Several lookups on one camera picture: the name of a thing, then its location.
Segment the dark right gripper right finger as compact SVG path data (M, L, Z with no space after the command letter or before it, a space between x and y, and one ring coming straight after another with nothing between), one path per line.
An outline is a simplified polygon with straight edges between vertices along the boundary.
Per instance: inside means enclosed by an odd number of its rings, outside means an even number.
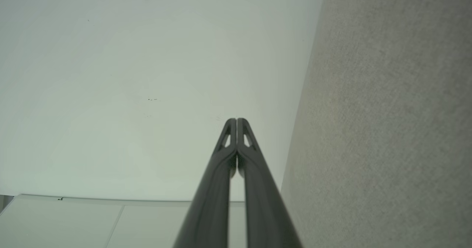
M247 248L302 248L249 122L237 119L238 171L246 195Z

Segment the grey fabric sofa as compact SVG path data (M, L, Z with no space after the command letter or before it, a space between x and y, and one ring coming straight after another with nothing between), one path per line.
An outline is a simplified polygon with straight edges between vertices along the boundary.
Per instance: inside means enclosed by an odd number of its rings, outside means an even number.
M472 248L472 0L323 0L281 193L303 248Z

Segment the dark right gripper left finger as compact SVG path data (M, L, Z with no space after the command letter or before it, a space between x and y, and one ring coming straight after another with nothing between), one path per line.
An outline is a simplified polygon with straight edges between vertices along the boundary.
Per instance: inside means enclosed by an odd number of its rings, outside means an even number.
M227 248L230 180L236 169L237 122L226 121L173 248Z

